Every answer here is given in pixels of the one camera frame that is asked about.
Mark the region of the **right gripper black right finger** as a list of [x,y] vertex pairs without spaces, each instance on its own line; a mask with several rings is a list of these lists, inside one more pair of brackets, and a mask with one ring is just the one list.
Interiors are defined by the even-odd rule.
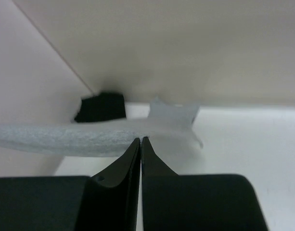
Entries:
[[238,174],[179,175],[141,145],[142,218],[146,231],[266,231],[250,181]]

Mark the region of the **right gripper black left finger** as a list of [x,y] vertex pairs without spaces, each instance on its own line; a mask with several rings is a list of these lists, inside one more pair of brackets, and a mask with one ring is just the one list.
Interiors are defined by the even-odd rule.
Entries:
[[133,231],[140,140],[94,176],[0,178],[0,231]]

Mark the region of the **grey tank top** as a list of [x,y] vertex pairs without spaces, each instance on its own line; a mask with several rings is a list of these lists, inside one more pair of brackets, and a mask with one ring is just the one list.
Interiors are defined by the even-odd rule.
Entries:
[[138,138],[198,142],[193,123],[200,105],[170,105],[155,98],[146,118],[34,126],[0,124],[0,147],[31,153],[82,157],[120,156]]

